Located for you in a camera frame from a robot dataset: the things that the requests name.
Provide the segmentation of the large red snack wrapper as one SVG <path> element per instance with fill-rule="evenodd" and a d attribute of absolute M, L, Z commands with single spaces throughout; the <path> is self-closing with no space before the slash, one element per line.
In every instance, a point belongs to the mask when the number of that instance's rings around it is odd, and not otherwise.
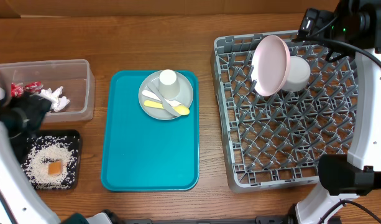
<path fill-rule="evenodd" d="M 22 96 L 24 92 L 40 93 L 43 86 L 41 82 L 33 82 L 27 85 L 23 83 L 11 83 L 11 96 L 17 98 Z"/>

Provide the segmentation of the white napkin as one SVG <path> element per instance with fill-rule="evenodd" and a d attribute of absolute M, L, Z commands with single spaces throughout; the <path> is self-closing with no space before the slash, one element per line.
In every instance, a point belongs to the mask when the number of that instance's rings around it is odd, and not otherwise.
<path fill-rule="evenodd" d="M 62 96 L 63 86 L 60 86 L 55 91 L 52 91 L 51 88 L 41 89 L 39 96 L 51 101 L 50 110 L 53 112 L 59 112 L 63 110 L 68 104 L 70 100 L 66 96 Z"/>

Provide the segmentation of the grey bowl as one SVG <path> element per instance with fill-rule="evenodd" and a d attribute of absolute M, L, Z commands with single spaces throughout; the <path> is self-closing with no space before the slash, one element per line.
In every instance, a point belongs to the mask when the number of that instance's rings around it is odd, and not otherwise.
<path fill-rule="evenodd" d="M 310 73 L 310 66 L 305 59 L 291 56 L 290 71 L 282 90 L 296 92 L 304 89 L 309 82 Z"/>

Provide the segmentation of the pink plate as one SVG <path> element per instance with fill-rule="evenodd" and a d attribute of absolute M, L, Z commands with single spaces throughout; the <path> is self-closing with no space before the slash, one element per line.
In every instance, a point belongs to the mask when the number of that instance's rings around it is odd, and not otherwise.
<path fill-rule="evenodd" d="M 255 91 L 262 96 L 275 94 L 284 86 L 290 70 L 287 44 L 276 35 L 266 36 L 256 47 L 252 66 Z"/>

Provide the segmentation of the orange food cube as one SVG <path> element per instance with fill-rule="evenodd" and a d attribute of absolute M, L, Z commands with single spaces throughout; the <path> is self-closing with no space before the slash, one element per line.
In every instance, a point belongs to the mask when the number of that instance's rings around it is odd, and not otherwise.
<path fill-rule="evenodd" d="M 48 165 L 48 175 L 60 175 L 63 172 L 63 162 L 54 161 Z"/>

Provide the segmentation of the grey plastic knife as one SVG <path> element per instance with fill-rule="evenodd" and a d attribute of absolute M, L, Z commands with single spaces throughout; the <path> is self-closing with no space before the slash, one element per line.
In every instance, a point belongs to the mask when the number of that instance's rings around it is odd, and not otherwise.
<path fill-rule="evenodd" d="M 160 92 L 157 90 L 157 87 L 152 83 L 149 82 L 147 84 L 147 87 L 151 90 L 152 93 L 154 93 L 157 98 L 162 102 L 163 108 L 171 113 L 172 115 L 179 117 L 181 114 L 179 114 L 177 111 L 173 109 L 173 107 L 164 99 L 164 97 L 160 94 Z"/>

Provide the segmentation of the white paper cup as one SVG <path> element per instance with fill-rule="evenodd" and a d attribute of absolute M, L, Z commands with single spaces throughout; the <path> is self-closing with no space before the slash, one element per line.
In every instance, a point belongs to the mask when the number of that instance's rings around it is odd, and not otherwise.
<path fill-rule="evenodd" d="M 166 99 L 170 100 L 177 97 L 180 92 L 178 75 L 173 70 L 162 70 L 158 77 L 158 89 Z"/>

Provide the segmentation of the yellow plastic spoon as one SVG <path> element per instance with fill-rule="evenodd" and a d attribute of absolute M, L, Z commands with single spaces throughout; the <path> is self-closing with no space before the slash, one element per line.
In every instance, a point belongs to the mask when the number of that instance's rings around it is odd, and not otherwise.
<path fill-rule="evenodd" d="M 151 100 L 145 100 L 144 101 L 144 105 L 146 107 L 150 107 L 150 108 L 158 108 L 158 109 L 163 109 L 163 104 L 161 103 L 157 103 L 155 101 L 151 101 Z M 186 106 L 183 106 L 183 105 L 178 105 L 178 106 L 174 106 L 173 109 L 180 115 L 188 115 L 190 113 L 190 110 L 186 107 Z"/>

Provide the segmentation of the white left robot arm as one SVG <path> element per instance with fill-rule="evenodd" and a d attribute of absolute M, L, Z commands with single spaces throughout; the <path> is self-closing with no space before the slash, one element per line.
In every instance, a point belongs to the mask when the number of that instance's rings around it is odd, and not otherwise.
<path fill-rule="evenodd" d="M 37 132 L 51 102 L 37 95 L 9 106 L 11 87 L 0 83 L 0 223 L 60 223 L 23 173 L 11 140 Z"/>

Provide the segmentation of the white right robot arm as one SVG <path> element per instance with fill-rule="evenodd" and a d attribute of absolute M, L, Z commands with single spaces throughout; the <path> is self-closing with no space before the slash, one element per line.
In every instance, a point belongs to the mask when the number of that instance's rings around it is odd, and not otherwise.
<path fill-rule="evenodd" d="M 291 209 L 287 223 L 340 223 L 345 204 L 381 189 L 381 0 L 340 1 L 335 11 L 306 10 L 294 42 L 330 49 L 325 60 L 353 57 L 358 79 L 356 123 L 347 154 L 325 154 L 319 182 Z"/>

